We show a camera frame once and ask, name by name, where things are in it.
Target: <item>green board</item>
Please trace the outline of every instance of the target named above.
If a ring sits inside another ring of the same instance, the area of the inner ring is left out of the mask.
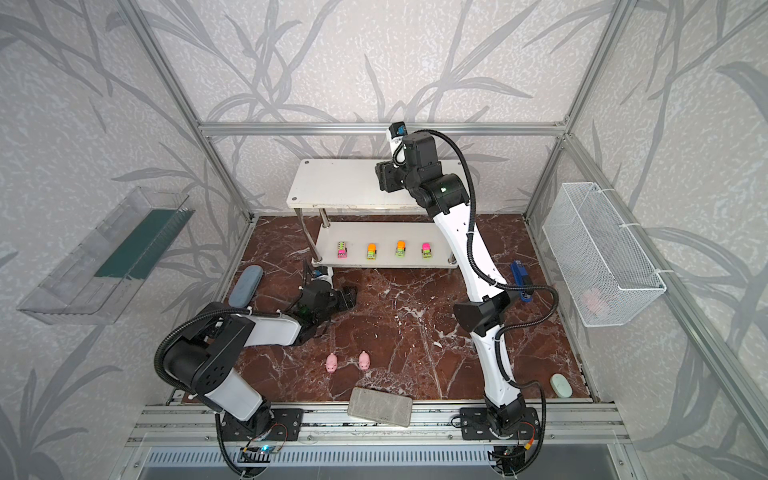
[[[187,224],[193,210],[155,209],[99,267],[95,276],[146,280],[165,250]]]

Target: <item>leaf pattern wallpaper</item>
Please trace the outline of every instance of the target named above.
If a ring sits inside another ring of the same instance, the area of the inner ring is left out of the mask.
[[[576,136],[768,393],[768,2],[638,2]],[[531,219],[541,223],[564,156]],[[768,478],[768,459],[663,300],[621,328],[566,321],[651,478]],[[671,475],[670,472],[683,472]]]
[[[554,122],[614,0],[139,3],[202,121]],[[290,211],[300,159],[389,156],[383,133],[215,143],[257,213]],[[478,210],[521,213],[553,144],[462,138]]]
[[[170,394],[154,348],[211,298],[247,229],[115,11],[0,3],[3,479],[106,478],[143,406]],[[18,312],[137,185],[189,193],[195,213],[120,319],[46,326]]]

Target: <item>brown marble surface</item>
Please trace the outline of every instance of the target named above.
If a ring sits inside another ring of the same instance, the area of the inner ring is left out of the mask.
[[[428,221],[426,216],[331,217],[358,221]],[[320,220],[307,217],[316,238]],[[534,283],[544,275],[520,215],[480,215],[478,229],[498,268],[512,281],[509,264],[523,262]],[[302,259],[311,260],[295,217],[261,217],[239,273],[258,264],[264,277],[251,305],[255,310],[286,308],[297,296]],[[452,315],[452,305],[466,300],[461,272],[416,269],[335,269],[334,286],[358,287],[357,306],[337,314],[325,334],[298,347],[259,346],[245,349],[236,370],[273,402],[349,400],[353,386],[407,395],[413,399],[481,399],[483,378],[469,334]],[[546,294],[531,303],[514,302],[507,323],[538,318],[548,308]],[[589,396],[559,318],[507,334],[507,346],[519,382],[537,379],[554,397],[549,378],[563,374],[574,397]],[[371,357],[367,372],[357,366],[360,352]],[[339,358],[335,373],[326,357]],[[526,389],[526,397],[538,397]]]

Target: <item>shelf leg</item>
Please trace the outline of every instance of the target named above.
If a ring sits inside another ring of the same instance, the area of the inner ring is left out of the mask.
[[[294,208],[293,211],[296,212],[296,218],[299,220],[301,231],[304,232],[304,237],[306,237],[306,242],[310,245],[310,250],[312,250],[313,263],[322,262],[323,258],[320,256],[320,252],[317,250],[317,245],[315,245],[314,240],[312,240],[312,235],[310,235],[310,231],[306,228],[306,223],[304,223],[304,215],[302,214],[301,209]]]
[[[320,209],[320,218],[323,219],[323,228],[328,228],[331,226],[331,221],[328,220],[328,214],[326,213],[326,209],[324,208]]]

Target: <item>pink object in basket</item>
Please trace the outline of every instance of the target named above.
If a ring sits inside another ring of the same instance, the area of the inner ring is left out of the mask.
[[[328,373],[334,373],[338,366],[339,359],[336,358],[336,355],[333,353],[328,355],[328,358],[326,359],[326,370],[328,370]]]
[[[610,309],[608,308],[606,301],[601,298],[602,295],[603,293],[600,290],[592,288],[581,295],[581,301],[585,303],[589,311],[596,316],[606,316]]]
[[[371,356],[368,355],[365,351],[363,351],[360,354],[360,358],[358,358],[358,362],[360,364],[360,369],[365,372],[367,369],[371,368]]]

